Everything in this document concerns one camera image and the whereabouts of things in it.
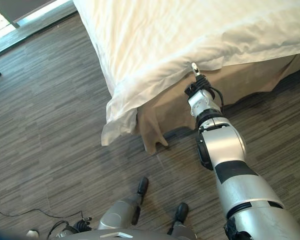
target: wood-look floor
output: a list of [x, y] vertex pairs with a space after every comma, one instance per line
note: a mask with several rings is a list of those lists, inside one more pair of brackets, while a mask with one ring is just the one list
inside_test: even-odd
[[[101, 147], [110, 99], [78, 15], [0, 56], [0, 210], [32, 208], [60, 216], [83, 210], [91, 225], [118, 199], [150, 180], [138, 228], [165, 233], [176, 207], [200, 239], [226, 239], [211, 171], [202, 168], [194, 131], [167, 134], [148, 155], [139, 136]], [[264, 176], [300, 223], [300, 72], [273, 92], [247, 97], [225, 115], [245, 138], [248, 164]], [[71, 217], [70, 223], [79, 219]], [[0, 229], [46, 236], [56, 219], [0, 216]]]

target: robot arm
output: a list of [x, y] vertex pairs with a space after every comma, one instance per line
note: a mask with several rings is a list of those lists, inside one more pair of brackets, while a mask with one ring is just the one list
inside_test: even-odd
[[214, 171], [230, 240], [300, 240], [300, 226], [269, 184], [246, 164], [246, 145], [214, 103], [207, 78], [191, 64], [196, 82], [184, 91], [196, 118], [201, 164]]

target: black electrical cord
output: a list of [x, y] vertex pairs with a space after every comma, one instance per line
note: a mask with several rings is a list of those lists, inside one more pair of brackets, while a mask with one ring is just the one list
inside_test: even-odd
[[66, 224], [66, 226], [68, 227], [69, 226], [69, 222], [65, 221], [65, 220], [61, 220], [61, 221], [57, 221], [53, 226], [52, 228], [50, 229], [49, 233], [48, 233], [48, 236], [46, 236], [46, 239], [49, 239], [51, 233], [53, 232], [53, 230], [56, 229], [56, 227], [60, 226], [61, 224]]
[[209, 86], [209, 88], [212, 89], [213, 91], [215, 91], [219, 95], [219, 97], [221, 99], [221, 108], [220, 108], [220, 110], [221, 110], [221, 113], [223, 114], [224, 113], [224, 106], [225, 106], [224, 96], [222, 95], [221, 91], [219, 91], [218, 89], [214, 88], [213, 86]]
[[28, 213], [33, 212], [33, 211], [39, 211], [39, 212], [43, 213], [44, 215], [46, 215], [46, 216], [48, 216], [50, 218], [54, 218], [54, 219], [67, 219], [67, 218], [70, 218], [70, 217], [75, 216], [77, 214], [81, 214], [81, 217], [84, 218], [82, 210], [80, 210], [80, 211], [78, 211], [78, 212], [76, 212], [74, 214], [71, 214], [69, 216], [53, 216], [53, 215], [51, 215], [49, 213], [46, 213], [46, 212], [42, 211], [39, 208], [34, 208], [34, 209], [29, 210], [29, 211], [25, 211], [25, 212], [22, 212], [22, 213], [19, 213], [19, 214], [16, 214], [16, 215], [9, 215], [9, 214], [3, 213], [1, 211], [0, 211], [0, 214], [3, 215], [3, 216], [6, 216], [6, 217], [19, 217], [19, 216], [28, 214]]

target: white bed sheet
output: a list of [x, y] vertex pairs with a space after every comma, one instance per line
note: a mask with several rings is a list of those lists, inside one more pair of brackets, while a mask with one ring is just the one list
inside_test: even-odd
[[300, 53], [300, 0], [73, 0], [112, 99], [102, 145], [132, 133], [137, 107], [201, 70]]

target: bed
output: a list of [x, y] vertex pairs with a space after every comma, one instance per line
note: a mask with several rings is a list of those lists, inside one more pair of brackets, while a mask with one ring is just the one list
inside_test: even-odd
[[112, 99], [102, 145], [139, 133], [145, 149], [194, 128], [190, 63], [225, 104], [271, 91], [300, 69], [300, 0], [74, 0]]

